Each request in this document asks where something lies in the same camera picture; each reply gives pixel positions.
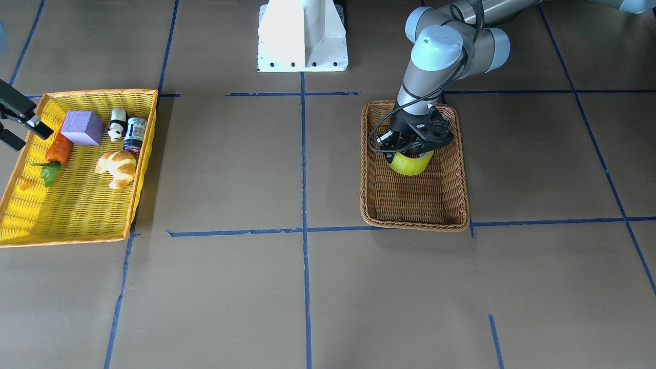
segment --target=bread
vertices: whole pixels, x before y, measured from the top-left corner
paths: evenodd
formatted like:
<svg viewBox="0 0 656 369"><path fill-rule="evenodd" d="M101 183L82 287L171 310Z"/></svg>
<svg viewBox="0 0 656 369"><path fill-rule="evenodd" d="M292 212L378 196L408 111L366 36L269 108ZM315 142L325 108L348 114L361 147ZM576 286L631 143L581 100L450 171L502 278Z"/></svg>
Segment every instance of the bread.
<svg viewBox="0 0 656 369"><path fill-rule="evenodd" d="M123 188L130 184L136 172L136 159L129 151L106 152L96 163L96 173L110 172L114 180L110 182L110 188Z"/></svg>

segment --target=lavender cube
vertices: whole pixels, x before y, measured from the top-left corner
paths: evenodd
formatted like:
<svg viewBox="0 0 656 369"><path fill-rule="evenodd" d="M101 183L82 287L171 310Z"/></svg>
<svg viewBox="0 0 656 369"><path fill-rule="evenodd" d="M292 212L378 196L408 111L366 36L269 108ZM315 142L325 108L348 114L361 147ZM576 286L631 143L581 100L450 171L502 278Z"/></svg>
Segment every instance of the lavender cube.
<svg viewBox="0 0 656 369"><path fill-rule="evenodd" d="M105 125L90 111L72 111L66 114L62 135L76 145L97 146L102 141Z"/></svg>

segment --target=can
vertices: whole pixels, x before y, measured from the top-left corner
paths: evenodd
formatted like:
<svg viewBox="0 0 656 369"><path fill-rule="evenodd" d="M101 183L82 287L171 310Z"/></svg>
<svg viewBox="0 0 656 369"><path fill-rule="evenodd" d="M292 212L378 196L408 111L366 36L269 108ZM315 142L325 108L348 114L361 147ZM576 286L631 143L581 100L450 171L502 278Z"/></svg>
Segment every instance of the can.
<svg viewBox="0 0 656 369"><path fill-rule="evenodd" d="M143 118L130 118L127 120L127 132L123 139L123 149L134 154L141 152L144 144L144 133L146 132L146 120Z"/></svg>

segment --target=light blue joint cap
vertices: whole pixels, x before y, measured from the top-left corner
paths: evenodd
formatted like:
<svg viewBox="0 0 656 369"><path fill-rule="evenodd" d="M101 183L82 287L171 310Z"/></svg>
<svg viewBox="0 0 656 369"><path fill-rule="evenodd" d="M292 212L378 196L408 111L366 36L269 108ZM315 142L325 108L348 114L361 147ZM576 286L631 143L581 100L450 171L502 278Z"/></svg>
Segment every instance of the light blue joint cap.
<svg viewBox="0 0 656 369"><path fill-rule="evenodd" d="M410 59L419 69L434 72L455 63L462 53L462 35L449 26L434 24L421 30Z"/></svg>
<svg viewBox="0 0 656 369"><path fill-rule="evenodd" d="M415 35L417 34L417 24L419 24L419 18L424 14L429 7L419 7L410 13L408 19L405 21L405 36L410 40L410 42L415 43Z"/></svg>
<svg viewBox="0 0 656 369"><path fill-rule="evenodd" d="M488 30L492 32L492 38L494 39L494 56L492 57L490 68L483 73L487 73L502 66L510 56L510 39L508 38L508 35L506 35L506 32L503 32L498 28L488 28Z"/></svg>
<svg viewBox="0 0 656 369"><path fill-rule="evenodd" d="M624 0L619 10L627 13L642 14L656 7L656 0Z"/></svg>
<svg viewBox="0 0 656 369"><path fill-rule="evenodd" d="M7 33L5 32L5 25L0 20L0 55L5 53L7 48Z"/></svg>

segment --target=white bracket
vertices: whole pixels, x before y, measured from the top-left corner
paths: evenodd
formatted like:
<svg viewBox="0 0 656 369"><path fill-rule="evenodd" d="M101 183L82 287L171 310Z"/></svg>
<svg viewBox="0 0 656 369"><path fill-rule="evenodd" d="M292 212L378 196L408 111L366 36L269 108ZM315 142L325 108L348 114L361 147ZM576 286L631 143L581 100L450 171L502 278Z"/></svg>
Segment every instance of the white bracket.
<svg viewBox="0 0 656 369"><path fill-rule="evenodd" d="M260 7L261 72L339 72L348 67L344 9L333 0L269 0Z"/></svg>

